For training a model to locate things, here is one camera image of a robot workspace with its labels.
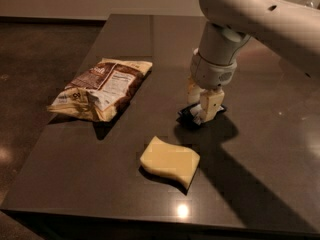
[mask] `table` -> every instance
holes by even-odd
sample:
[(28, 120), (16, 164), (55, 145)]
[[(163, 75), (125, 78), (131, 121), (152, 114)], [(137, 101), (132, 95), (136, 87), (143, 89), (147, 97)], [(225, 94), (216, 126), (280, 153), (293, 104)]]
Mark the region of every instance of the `table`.
[[(252, 39), (224, 88), (228, 111), (183, 128), (177, 112), (204, 25), (110, 16), (78, 73), (101, 58), (152, 61), (152, 73), (112, 128), (53, 117), (1, 209), (52, 239), (319, 236), (319, 84)], [(199, 153), (188, 192), (142, 170), (153, 136)]]

